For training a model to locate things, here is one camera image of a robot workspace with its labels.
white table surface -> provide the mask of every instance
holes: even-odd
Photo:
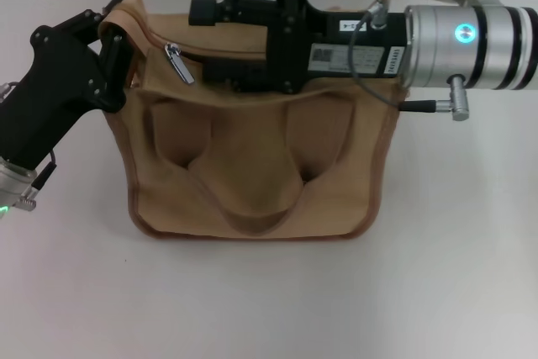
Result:
[[[189,3],[145,1],[154,13]],[[29,69],[39,25],[107,2],[0,0],[0,82]],[[473,90],[470,102],[465,123],[403,114],[377,222],[320,243],[142,235],[113,136],[99,112],[84,116],[55,149],[38,209],[0,221],[0,356],[536,359],[538,91]]]

metal zipper pull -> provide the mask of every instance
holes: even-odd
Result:
[[[191,72],[188,71],[187,67],[182,61],[182,58],[179,57],[179,55],[182,53],[182,50],[179,49],[179,46],[177,46],[177,44],[169,42],[165,45],[165,52],[166,56],[168,57],[168,60],[170,61],[171,65],[174,66],[174,69],[176,70],[179,77],[186,84],[193,84],[193,75],[191,75]]]

barcode label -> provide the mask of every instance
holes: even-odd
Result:
[[[393,46],[388,53],[387,65],[385,66],[386,75],[398,75],[402,58],[404,58],[405,47]]]
[[[384,52],[382,46],[353,47],[353,61],[357,73],[376,74]],[[349,73],[347,45],[312,44],[309,71]]]
[[[361,20],[340,20],[340,31],[355,31],[356,25],[359,24]],[[359,31],[366,31],[367,24],[364,23]]]

